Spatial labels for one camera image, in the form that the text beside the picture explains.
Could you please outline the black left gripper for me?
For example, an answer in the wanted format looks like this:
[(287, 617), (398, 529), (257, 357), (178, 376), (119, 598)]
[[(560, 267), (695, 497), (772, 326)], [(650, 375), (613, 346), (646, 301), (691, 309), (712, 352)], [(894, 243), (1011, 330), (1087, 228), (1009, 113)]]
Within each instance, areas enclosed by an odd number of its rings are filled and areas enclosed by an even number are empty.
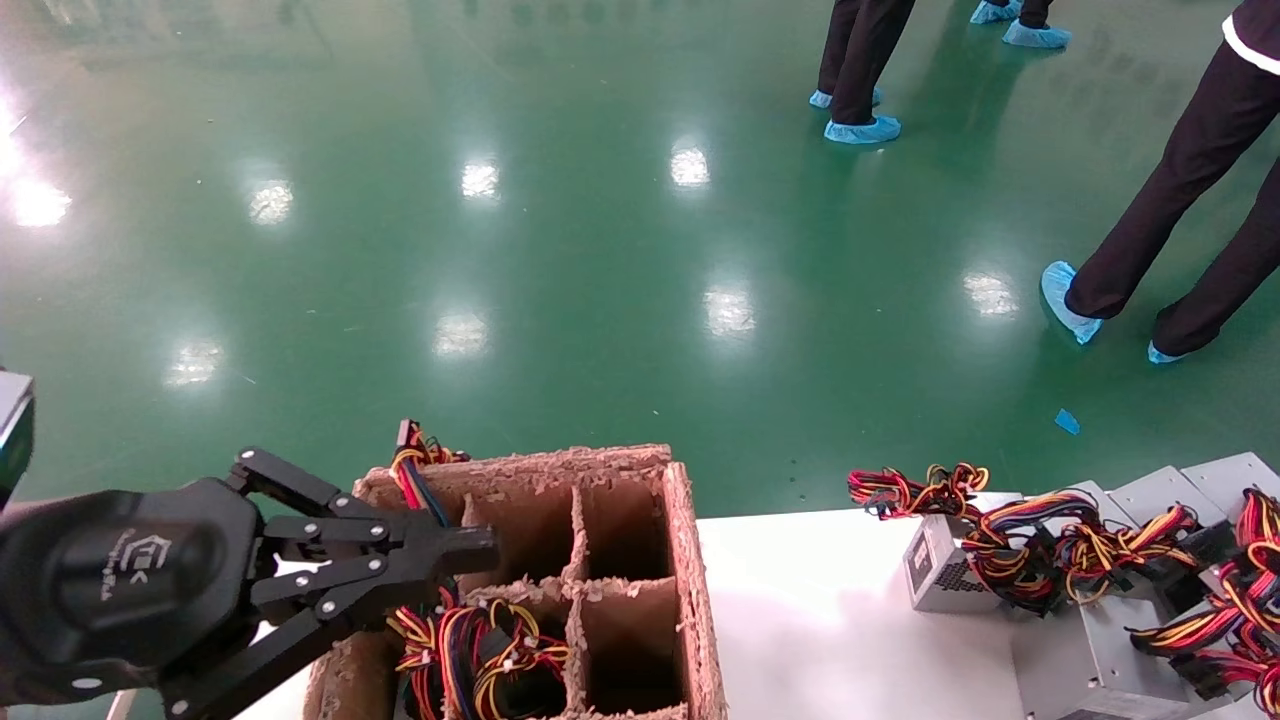
[[(264, 520), (251, 495), (293, 510)], [(301, 607), (253, 642), (250, 585), (275, 577)], [(355, 559), (360, 555), (369, 559)], [(376, 507), (270, 454), (239, 451), (230, 480), (108, 489), (3, 511), (3, 703), (70, 705), (134, 688), (168, 719), (233, 719), (311, 662), (448, 577), (499, 562), (489, 527)]]

